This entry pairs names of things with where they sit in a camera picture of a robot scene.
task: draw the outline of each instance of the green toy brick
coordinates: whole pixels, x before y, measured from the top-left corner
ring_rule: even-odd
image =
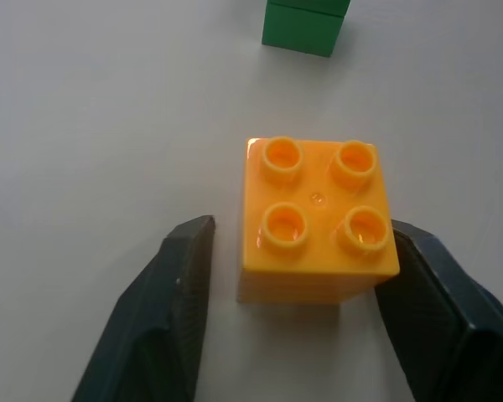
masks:
[[[268,2],[262,43],[329,57],[342,23],[342,17]]]
[[[344,17],[349,8],[350,0],[270,0],[270,3]]]

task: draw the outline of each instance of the yellow toy brick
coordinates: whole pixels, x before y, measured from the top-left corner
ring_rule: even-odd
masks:
[[[337,304],[397,275],[376,148],[249,139],[241,258],[241,302]]]

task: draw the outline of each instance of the white table surface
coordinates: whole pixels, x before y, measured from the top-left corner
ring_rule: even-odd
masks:
[[[264,8],[0,1],[0,401],[69,400],[115,300],[200,214],[197,402],[412,400],[372,291],[235,302],[247,137],[376,144],[392,217],[503,301],[503,0],[353,0],[331,59],[261,46]]]

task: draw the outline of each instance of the orange lego duplo brick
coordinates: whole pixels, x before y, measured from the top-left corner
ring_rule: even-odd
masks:
[[[337,304],[397,275],[376,148],[249,139],[241,258],[241,302]]]

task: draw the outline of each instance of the toy block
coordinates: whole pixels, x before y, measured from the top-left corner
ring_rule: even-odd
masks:
[[[338,17],[344,17],[350,6],[350,0],[270,0],[270,3]]]
[[[267,3],[262,43],[330,57],[343,17]]]
[[[337,304],[397,275],[376,148],[248,140],[241,258],[241,302]]]

